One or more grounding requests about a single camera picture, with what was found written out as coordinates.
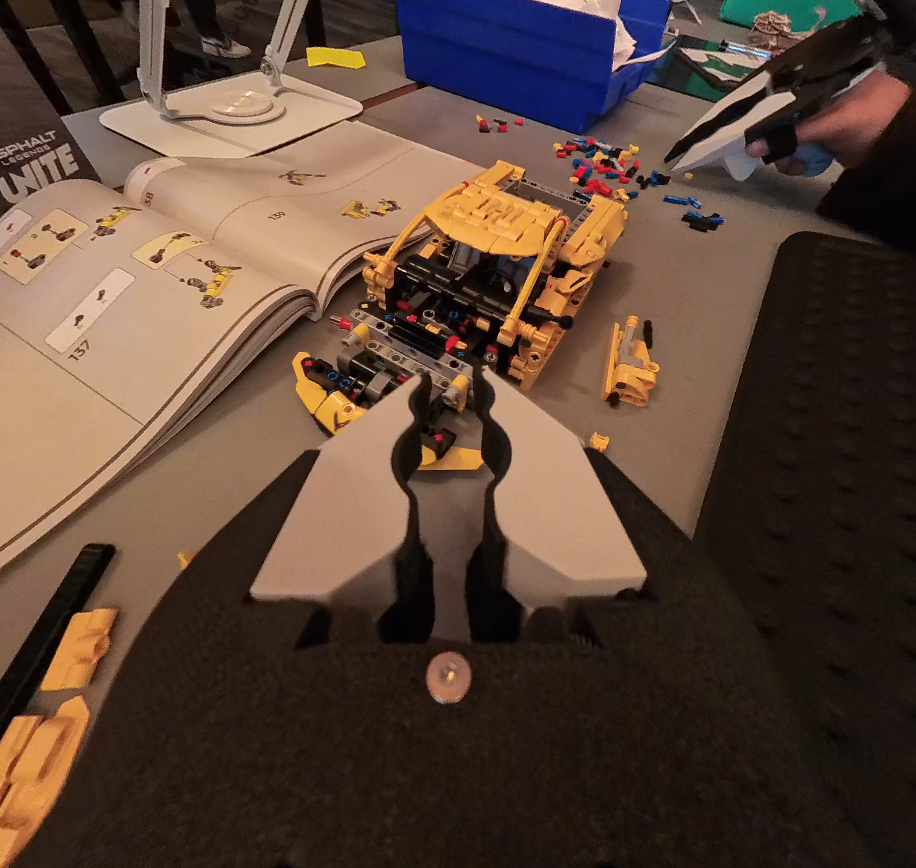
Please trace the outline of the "white document stand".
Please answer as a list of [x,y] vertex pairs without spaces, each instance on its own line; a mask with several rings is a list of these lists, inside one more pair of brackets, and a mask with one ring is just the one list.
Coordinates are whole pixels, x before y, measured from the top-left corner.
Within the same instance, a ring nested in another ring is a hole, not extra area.
[[142,100],[109,107],[99,122],[167,157],[243,158],[270,152],[360,114],[362,105],[285,69],[309,0],[283,0],[258,71],[167,93],[163,88],[169,0],[139,0]]

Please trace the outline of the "grey desk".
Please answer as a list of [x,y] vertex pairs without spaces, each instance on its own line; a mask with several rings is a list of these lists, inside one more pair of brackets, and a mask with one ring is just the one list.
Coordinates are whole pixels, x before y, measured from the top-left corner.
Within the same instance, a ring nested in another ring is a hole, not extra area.
[[[477,164],[489,156],[521,164],[562,189],[554,128],[526,120],[505,136],[479,134],[483,109],[447,92],[410,83],[401,43],[365,47],[368,67],[312,82],[356,98],[364,122]],[[704,495],[738,384],[778,244],[795,214],[758,199],[757,173],[735,185],[717,171],[643,192],[626,232],[583,312],[531,398],[580,437],[610,436],[608,455],[689,535]],[[647,409],[614,410],[600,400],[607,340],[630,314],[654,326],[659,383]],[[196,551],[302,451],[323,441],[294,395],[294,355],[332,357],[332,329],[304,321],[269,347],[225,394],[151,462],[104,493],[64,533],[66,549],[99,541],[117,557],[93,601],[119,611],[111,651],[89,686],[100,702],[163,593],[180,571],[178,553]]]

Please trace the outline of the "pile of coloured brick pins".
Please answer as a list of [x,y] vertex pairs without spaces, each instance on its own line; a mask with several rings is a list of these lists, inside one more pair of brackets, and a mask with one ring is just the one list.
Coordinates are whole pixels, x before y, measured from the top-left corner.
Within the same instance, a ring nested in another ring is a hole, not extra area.
[[714,232],[727,222],[720,212],[707,210],[696,195],[667,190],[675,180],[691,183],[692,171],[675,174],[645,167],[634,143],[615,147],[592,136],[573,136],[555,141],[552,152],[555,159],[569,164],[570,193],[585,206],[603,198],[629,209],[637,198],[658,194],[660,203],[680,210],[679,220],[691,230]]

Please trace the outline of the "blue plastic bin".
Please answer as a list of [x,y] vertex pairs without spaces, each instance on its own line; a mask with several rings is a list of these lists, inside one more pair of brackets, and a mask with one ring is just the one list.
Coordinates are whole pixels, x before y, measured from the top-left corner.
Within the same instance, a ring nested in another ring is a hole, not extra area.
[[532,0],[396,0],[414,82],[572,132],[590,129],[653,70],[668,0],[622,0],[634,62],[612,70],[615,25]]

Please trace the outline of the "dark car set box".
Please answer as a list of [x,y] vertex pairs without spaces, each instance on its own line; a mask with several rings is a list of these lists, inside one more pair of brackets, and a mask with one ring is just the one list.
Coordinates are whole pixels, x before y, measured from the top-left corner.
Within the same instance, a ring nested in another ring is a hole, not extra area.
[[1,35],[1,213],[69,179],[99,181],[92,163],[13,44]]

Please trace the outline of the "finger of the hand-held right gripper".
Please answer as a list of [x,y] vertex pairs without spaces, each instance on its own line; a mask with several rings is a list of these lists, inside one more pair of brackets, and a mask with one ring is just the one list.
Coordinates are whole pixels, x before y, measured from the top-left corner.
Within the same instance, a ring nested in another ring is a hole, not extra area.
[[685,174],[719,164],[736,180],[746,180],[760,159],[746,153],[747,131],[795,102],[791,91],[734,90],[717,102],[671,148],[671,173]]
[[665,164],[762,164],[747,148],[761,139],[775,112],[770,70],[761,67],[687,130],[664,157]]

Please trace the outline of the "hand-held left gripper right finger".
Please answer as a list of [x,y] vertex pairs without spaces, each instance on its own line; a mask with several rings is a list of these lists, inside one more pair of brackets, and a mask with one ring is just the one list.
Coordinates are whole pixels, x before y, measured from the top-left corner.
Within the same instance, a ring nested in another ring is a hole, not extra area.
[[491,370],[475,370],[474,402],[492,475],[487,587],[527,612],[642,589],[647,570],[593,465],[606,457]]

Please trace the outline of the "yellow brick car model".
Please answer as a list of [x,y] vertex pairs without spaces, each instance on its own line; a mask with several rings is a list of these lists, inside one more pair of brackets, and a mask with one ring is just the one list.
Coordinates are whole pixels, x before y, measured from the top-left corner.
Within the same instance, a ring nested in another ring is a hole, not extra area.
[[422,465],[470,469],[441,418],[474,408],[478,367],[532,390],[607,266],[629,198],[600,180],[563,194],[498,161],[431,201],[385,250],[364,255],[363,300],[332,318],[337,358],[294,359],[316,427],[334,437],[425,374]]

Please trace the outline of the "person's right hand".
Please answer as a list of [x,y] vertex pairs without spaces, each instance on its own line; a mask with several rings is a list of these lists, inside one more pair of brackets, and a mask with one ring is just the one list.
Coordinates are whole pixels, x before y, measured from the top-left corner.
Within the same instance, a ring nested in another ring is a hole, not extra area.
[[875,71],[836,96],[828,107],[795,125],[798,144],[830,152],[845,168],[854,167],[874,147],[911,87],[895,76]]

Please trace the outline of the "pile of yellow brick pieces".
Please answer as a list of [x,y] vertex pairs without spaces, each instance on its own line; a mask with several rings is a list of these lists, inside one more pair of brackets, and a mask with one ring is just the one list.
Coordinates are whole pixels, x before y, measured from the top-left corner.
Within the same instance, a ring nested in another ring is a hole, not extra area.
[[[40,674],[42,692],[82,690],[111,644],[117,609],[75,613],[51,663]],[[1,865],[10,866],[58,798],[89,724],[83,696],[63,702],[49,717],[19,715],[1,742]]]

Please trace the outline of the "building instruction booklet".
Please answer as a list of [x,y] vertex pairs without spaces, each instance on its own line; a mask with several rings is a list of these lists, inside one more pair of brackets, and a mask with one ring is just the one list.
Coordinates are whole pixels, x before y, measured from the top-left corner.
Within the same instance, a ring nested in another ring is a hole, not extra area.
[[1,564],[142,463],[297,320],[320,320],[481,166],[360,121],[269,154],[161,157],[118,194],[2,216]]

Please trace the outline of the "person's right forearm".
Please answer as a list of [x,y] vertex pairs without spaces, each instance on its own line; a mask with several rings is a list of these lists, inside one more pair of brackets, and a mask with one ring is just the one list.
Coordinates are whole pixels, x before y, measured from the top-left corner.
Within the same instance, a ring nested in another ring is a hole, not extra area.
[[915,253],[915,92],[855,167],[817,206],[825,220]]

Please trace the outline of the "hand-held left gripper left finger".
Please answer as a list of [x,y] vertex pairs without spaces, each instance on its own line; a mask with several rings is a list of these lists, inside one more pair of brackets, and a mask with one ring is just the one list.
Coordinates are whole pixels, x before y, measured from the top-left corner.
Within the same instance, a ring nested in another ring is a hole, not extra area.
[[409,479],[421,462],[429,375],[402,383],[321,448],[250,595],[355,609],[389,643],[431,633],[431,559]]

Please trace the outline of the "small yellow brick subassembly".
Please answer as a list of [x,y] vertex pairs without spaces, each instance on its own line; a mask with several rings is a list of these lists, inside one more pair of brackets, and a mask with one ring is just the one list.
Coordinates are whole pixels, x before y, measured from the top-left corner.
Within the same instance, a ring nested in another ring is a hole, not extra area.
[[630,315],[625,324],[614,324],[609,338],[602,399],[612,407],[646,407],[657,384],[659,367],[651,360],[645,339],[638,335],[638,326],[638,316]]

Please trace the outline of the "small coloured brick model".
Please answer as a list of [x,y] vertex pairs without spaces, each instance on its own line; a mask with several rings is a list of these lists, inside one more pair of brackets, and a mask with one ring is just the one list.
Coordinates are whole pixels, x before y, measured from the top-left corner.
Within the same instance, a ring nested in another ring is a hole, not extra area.
[[749,44],[765,49],[785,49],[796,43],[791,18],[774,10],[754,17],[749,30]]

